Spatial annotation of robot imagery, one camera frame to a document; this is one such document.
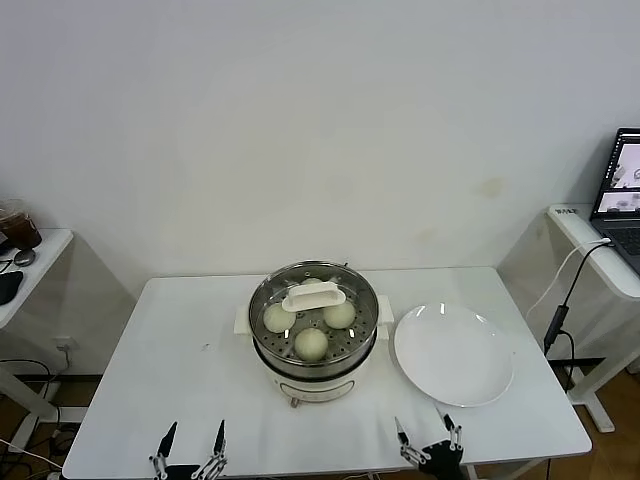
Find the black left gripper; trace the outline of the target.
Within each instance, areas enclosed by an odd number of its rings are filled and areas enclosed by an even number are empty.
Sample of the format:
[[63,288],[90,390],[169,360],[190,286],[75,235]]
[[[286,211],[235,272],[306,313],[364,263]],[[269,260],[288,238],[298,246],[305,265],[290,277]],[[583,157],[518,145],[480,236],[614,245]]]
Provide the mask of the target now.
[[228,460],[226,457],[225,420],[220,422],[216,438],[209,457],[200,465],[167,465],[167,459],[173,445],[178,422],[174,421],[161,439],[154,455],[149,457],[155,473],[160,480],[196,480],[199,478],[219,478]]

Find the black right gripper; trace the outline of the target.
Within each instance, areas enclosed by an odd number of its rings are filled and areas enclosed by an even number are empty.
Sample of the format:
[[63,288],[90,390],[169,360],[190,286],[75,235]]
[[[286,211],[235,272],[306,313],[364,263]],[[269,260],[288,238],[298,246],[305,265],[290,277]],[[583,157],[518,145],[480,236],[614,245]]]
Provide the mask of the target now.
[[411,465],[418,465],[418,470],[425,475],[439,480],[464,480],[465,474],[461,469],[464,452],[461,445],[462,427],[457,425],[449,414],[445,414],[442,419],[449,433],[449,440],[442,440],[418,450],[411,445],[409,436],[395,416],[400,455]]

